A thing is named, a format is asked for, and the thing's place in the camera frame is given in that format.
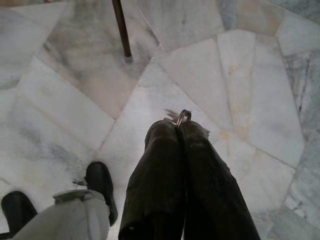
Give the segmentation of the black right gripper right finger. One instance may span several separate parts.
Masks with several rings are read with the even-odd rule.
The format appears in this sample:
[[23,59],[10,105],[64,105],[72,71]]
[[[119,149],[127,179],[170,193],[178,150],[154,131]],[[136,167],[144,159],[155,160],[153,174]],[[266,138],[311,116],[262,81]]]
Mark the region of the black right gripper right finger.
[[195,121],[180,126],[184,145],[186,240],[258,240],[236,179]]

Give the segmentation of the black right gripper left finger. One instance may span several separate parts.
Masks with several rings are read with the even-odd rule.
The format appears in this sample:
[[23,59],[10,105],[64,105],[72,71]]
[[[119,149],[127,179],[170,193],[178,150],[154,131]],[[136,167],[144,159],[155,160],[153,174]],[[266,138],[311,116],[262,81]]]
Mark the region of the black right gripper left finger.
[[168,120],[155,122],[144,153],[129,178],[118,238],[179,240],[185,218],[185,176],[177,131]]

